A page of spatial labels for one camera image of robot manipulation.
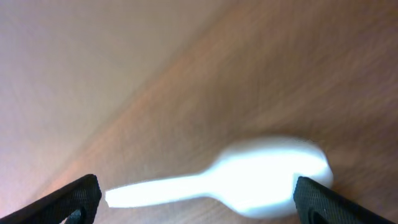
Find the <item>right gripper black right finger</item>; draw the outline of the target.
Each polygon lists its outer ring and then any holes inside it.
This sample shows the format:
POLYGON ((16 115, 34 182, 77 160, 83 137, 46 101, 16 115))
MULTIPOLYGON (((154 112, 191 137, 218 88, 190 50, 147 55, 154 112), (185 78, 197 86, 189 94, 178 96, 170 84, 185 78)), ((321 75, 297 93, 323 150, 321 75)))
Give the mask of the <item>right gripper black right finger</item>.
POLYGON ((299 177, 294 202, 301 224, 394 224, 308 177, 299 177))

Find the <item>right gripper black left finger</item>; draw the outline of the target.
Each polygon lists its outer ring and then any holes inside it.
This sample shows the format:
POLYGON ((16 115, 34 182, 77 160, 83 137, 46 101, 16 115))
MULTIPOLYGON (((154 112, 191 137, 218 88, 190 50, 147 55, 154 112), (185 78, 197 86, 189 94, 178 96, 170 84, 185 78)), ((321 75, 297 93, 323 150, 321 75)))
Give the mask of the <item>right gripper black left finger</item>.
POLYGON ((97 176, 87 174, 2 217, 1 224, 93 224, 101 197, 97 176))

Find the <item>white spoon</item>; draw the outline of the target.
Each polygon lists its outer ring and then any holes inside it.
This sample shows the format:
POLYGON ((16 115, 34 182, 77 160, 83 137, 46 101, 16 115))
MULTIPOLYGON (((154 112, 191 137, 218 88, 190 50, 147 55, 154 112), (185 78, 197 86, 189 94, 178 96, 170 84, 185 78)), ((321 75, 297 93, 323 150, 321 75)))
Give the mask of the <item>white spoon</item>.
POLYGON ((137 208, 208 197, 244 217, 279 218, 296 212, 299 177, 330 188, 327 156, 309 140, 273 136, 232 144, 201 172, 116 187, 104 198, 111 208, 137 208))

